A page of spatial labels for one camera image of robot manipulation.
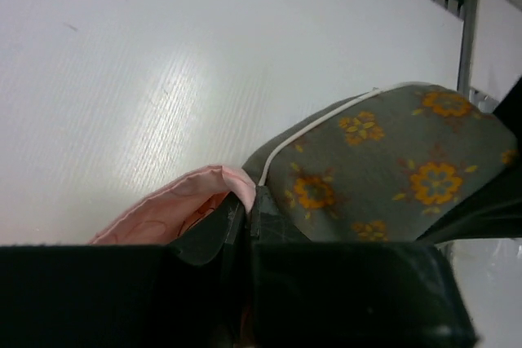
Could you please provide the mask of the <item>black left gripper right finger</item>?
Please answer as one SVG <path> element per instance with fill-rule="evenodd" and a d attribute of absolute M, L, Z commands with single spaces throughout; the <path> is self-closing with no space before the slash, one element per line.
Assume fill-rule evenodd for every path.
<path fill-rule="evenodd" d="M 312 242 L 259 187 L 251 212 L 259 347 L 473 347 L 449 261 L 417 242 Z"/>

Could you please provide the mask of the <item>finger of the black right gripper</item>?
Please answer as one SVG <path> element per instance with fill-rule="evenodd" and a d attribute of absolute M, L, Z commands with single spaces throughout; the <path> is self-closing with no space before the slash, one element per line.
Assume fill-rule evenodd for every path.
<path fill-rule="evenodd" d="M 419 93 L 422 242 L 521 234 L 521 84 L 488 114 L 454 90 Z"/>

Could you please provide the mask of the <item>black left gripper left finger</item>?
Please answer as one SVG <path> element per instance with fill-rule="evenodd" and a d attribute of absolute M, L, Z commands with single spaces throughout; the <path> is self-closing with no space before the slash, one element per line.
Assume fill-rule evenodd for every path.
<path fill-rule="evenodd" d="M 233 346 L 223 273 L 244 217 L 228 195 L 165 244 L 2 247 L 2 346 Z"/>

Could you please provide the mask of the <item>pink cartoon pillowcase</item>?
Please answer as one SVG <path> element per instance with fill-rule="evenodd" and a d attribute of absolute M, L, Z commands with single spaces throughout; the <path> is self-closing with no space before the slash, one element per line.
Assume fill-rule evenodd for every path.
<path fill-rule="evenodd" d="M 255 184 L 244 170 L 224 165 L 199 168 L 138 201 L 90 243 L 167 244 L 216 211 L 229 194 L 251 211 Z"/>

